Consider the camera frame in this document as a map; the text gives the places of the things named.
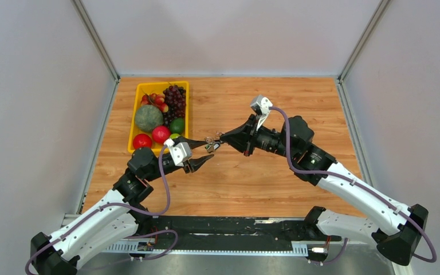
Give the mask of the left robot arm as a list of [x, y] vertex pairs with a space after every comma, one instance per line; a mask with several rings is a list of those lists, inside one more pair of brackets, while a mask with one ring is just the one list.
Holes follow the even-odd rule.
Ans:
[[[146, 237], [152, 230], [148, 217], [165, 214], [171, 204], [166, 175], [183, 169], [198, 170], [215, 151], [213, 140], [183, 136], [167, 139], [158, 155], [149, 147], [134, 150], [124, 174], [89, 210], [70, 224], [31, 240], [26, 274], [76, 274], [89, 260], [115, 242], [128, 237]], [[154, 190], [151, 181], [161, 179], [166, 205], [159, 211], [142, 206]]]

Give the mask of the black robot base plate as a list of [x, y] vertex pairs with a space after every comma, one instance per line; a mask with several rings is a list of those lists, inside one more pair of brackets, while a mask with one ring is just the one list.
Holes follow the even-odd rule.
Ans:
[[147, 218], [136, 235], [159, 232], [155, 245], [175, 250], [287, 252], [292, 242], [325, 243], [327, 236], [301, 218], [161, 216]]

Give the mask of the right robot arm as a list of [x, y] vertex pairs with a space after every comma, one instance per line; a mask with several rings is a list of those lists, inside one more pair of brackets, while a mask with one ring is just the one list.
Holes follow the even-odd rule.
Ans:
[[264, 127], [261, 116], [251, 115], [241, 126], [201, 143], [209, 151], [228, 144], [245, 156], [258, 148], [285, 157], [300, 180], [337, 195], [364, 214], [359, 218], [315, 206], [305, 217], [304, 231], [309, 238], [335, 235], [360, 241], [374, 246], [391, 262], [407, 266], [417, 256], [419, 242], [428, 240], [428, 210], [419, 204], [408, 206], [374, 189], [316, 146], [313, 137], [301, 116], [285, 117], [282, 130], [277, 132]]

